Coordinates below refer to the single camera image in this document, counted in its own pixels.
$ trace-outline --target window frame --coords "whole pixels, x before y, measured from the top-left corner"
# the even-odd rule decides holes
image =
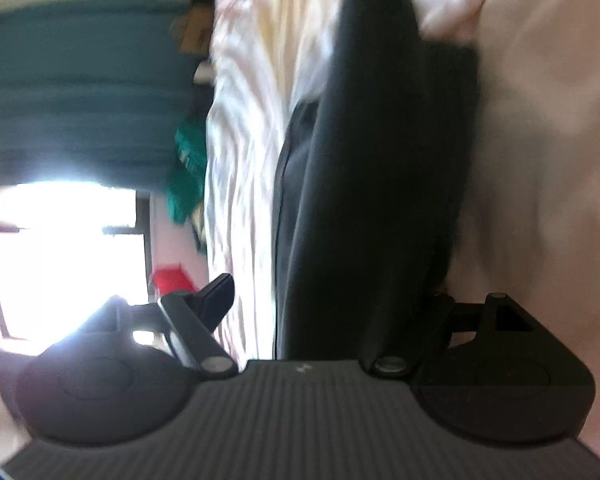
[[[0,233],[19,233],[18,227],[9,227],[0,225]],[[151,212],[149,195],[143,196],[136,191],[136,225],[134,227],[121,226],[106,226],[102,228],[102,234],[114,235],[143,235],[144,240],[144,270],[147,294],[151,299],[154,296],[154,284],[152,283],[151,275],[153,269],[152,263],[152,247],[151,247]],[[0,303],[0,335],[3,339],[29,341],[26,339],[13,337],[9,333],[2,305]]]

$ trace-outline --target bed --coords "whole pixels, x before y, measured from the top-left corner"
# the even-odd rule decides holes
[[[600,0],[414,0],[425,38],[480,51],[478,138],[447,277],[503,290],[589,366],[582,440],[600,456]],[[205,224],[237,299],[218,337],[271,358],[271,208],[292,111],[325,85],[339,0],[217,0]]]

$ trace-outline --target pink wall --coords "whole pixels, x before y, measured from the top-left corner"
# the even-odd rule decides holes
[[[171,222],[161,194],[151,196],[151,245],[154,269],[180,264],[196,286],[209,282],[206,258],[196,251],[191,226]]]

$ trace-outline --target green cloth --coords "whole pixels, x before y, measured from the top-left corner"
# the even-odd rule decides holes
[[[206,121],[183,122],[176,132],[177,158],[167,186],[171,221],[184,224],[205,197]]]

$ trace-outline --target red object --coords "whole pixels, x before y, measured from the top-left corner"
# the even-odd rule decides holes
[[[169,294],[176,290],[188,290],[190,292],[197,292],[197,288],[191,278],[187,276],[187,273],[182,270],[182,266],[177,267],[161,267],[160,269],[154,270],[152,276],[155,288],[158,290],[160,296]]]

